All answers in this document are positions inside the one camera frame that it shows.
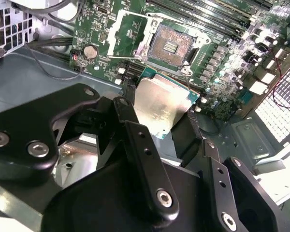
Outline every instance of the mesh vent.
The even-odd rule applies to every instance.
[[[5,55],[32,41],[32,24],[32,15],[12,8],[9,2],[0,4],[0,49]]]
[[[281,105],[290,106],[290,70],[276,88],[275,100]],[[272,93],[258,106],[256,113],[278,142],[283,142],[286,138],[288,141],[284,145],[290,142],[290,109],[277,106]]]

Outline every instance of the motherboard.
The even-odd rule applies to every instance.
[[[86,0],[70,65],[117,85],[156,69],[228,120],[269,91],[289,23],[290,0]]]

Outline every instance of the red wire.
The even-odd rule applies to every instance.
[[[278,62],[278,59],[275,57],[275,61],[276,61],[276,65],[278,67],[278,71],[279,71],[279,81],[276,83],[276,85],[273,88],[273,101],[276,105],[285,108],[285,109],[290,109],[290,106],[285,106],[285,105],[281,105],[276,101],[275,98],[275,92],[276,92],[276,88],[281,84],[281,81],[283,80],[283,76],[282,76],[282,72],[281,72],[281,68],[280,68],[280,64]]]

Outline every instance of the sata port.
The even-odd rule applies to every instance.
[[[97,11],[100,12],[101,14],[107,15],[109,14],[110,9],[105,6],[98,6]]]

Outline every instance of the ram slot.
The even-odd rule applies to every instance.
[[[185,1],[199,4],[200,6],[206,7],[210,11],[213,11],[217,14],[219,13],[227,18],[231,18],[238,23],[241,22],[248,23],[250,19],[250,16],[242,15],[234,10],[229,9],[228,7],[218,5],[209,0],[185,0]]]
[[[211,29],[215,32],[218,32],[219,34],[229,36],[229,37],[232,37],[236,34],[234,31],[227,29],[223,25],[221,25],[219,23],[215,23],[211,20],[207,20],[204,17],[197,17],[197,15],[194,15],[193,12],[190,12],[187,10],[185,11],[185,10],[181,9],[181,7],[178,5],[177,5],[177,7],[172,7],[171,4],[166,5],[161,0],[148,0],[148,2],[150,2],[156,6],[160,6],[160,7],[164,8],[172,13],[176,13],[176,14],[180,15],[180,17],[182,17],[186,21],[188,20],[192,23],[199,24],[205,28],[208,28],[208,29]]]
[[[219,22],[221,25],[229,28],[230,30],[242,29],[241,25],[234,22],[234,20],[229,20],[226,17],[221,16],[220,14],[215,14],[214,12],[209,11],[204,7],[198,6],[195,3],[187,5],[181,0],[170,0],[170,1],[183,7],[183,10],[190,12],[193,11],[193,13],[197,14],[198,16],[205,17],[206,19],[212,20],[214,22]]]
[[[240,9],[238,9],[238,8],[236,8],[236,7],[234,7],[234,6],[231,6],[230,4],[227,4],[227,3],[223,2],[223,1],[220,1],[220,0],[213,0],[213,2],[217,3],[217,4],[220,5],[221,7],[226,7],[226,8],[228,8],[228,9],[234,11],[234,12],[237,12],[238,14],[243,15],[243,16],[245,16],[245,17],[247,17],[247,18],[250,18],[250,17],[251,17],[250,14],[248,14],[248,13],[246,13],[246,12],[244,12],[244,11],[242,11],[242,10],[240,10]]]

